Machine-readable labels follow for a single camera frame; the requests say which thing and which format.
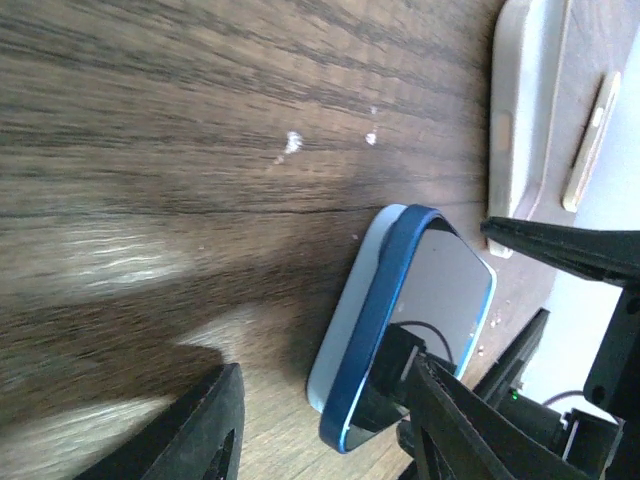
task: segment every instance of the wood surface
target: wood surface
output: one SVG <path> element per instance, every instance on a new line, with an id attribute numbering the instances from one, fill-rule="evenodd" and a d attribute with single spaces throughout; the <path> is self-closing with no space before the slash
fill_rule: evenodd
<path id="1" fill-rule="evenodd" d="M 551 269 L 478 230 L 502 3 L 1 2 L 0 478 L 81 471 L 232 361 L 240 478 L 396 478 L 393 431 L 321 443 L 305 381 L 389 203 L 442 209 L 498 271 L 469 384 L 544 302 Z M 574 2 L 536 220 L 572 221 L 562 183 L 639 10 Z"/>

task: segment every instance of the blue rim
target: blue rim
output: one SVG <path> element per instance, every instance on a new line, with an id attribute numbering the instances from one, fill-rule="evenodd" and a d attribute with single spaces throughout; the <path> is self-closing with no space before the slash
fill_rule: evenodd
<path id="1" fill-rule="evenodd" d="M 422 234 L 436 218 L 443 217 L 433 208 L 407 207 L 391 228 L 389 240 L 381 252 L 378 270 L 320 419 L 320 438 L 340 453 L 347 453 L 347 429 L 413 255 Z"/>

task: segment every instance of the brown wooden tabletop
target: brown wooden tabletop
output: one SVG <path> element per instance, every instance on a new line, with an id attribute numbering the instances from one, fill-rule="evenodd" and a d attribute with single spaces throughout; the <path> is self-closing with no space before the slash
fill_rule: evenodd
<path id="1" fill-rule="evenodd" d="M 223 361 L 241 478 L 396 478 L 393 429 L 334 453 L 305 381 L 389 203 L 440 208 L 498 272 L 469 384 L 544 302 L 553 271 L 478 229 L 502 3 L 1 2 L 0 478 L 80 471 Z M 535 219 L 572 221 L 561 185 L 639 18 L 575 0 Z"/>

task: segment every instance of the black cable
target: black cable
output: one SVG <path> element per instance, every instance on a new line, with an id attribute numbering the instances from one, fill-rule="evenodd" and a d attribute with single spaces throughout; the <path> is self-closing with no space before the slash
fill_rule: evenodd
<path id="1" fill-rule="evenodd" d="M 451 353 L 451 347 L 449 347 L 449 342 L 447 342 L 447 339 L 444 338 L 444 335 L 442 334 L 442 332 L 438 330 L 436 327 L 434 327 L 433 325 L 431 325 L 430 323 L 420 322 L 417 320 L 407 320 L 406 322 L 394 323 L 394 325 L 397 325 L 399 327 L 424 327 L 431 330 L 433 333 L 435 333 L 438 336 L 438 338 L 442 342 L 442 345 L 444 345 L 444 349 L 447 351 L 447 357 L 449 357 L 449 362 L 456 365 L 456 362 L 453 360 L 453 353 Z"/>
<path id="2" fill-rule="evenodd" d="M 582 392 L 582 390 L 568 390 L 566 392 L 562 392 L 557 395 L 554 395 L 549 400 L 542 402 L 542 406 L 549 407 L 554 403 L 559 402 L 560 400 L 564 400 L 565 398 L 571 398 L 571 397 L 584 397 L 584 393 Z"/>

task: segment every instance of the white spot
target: white spot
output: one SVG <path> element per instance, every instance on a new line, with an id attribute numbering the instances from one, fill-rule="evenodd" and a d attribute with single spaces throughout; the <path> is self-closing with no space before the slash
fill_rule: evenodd
<path id="1" fill-rule="evenodd" d="M 302 148 L 302 135 L 293 130 L 287 132 L 287 146 L 284 149 L 285 155 L 296 153 Z"/>

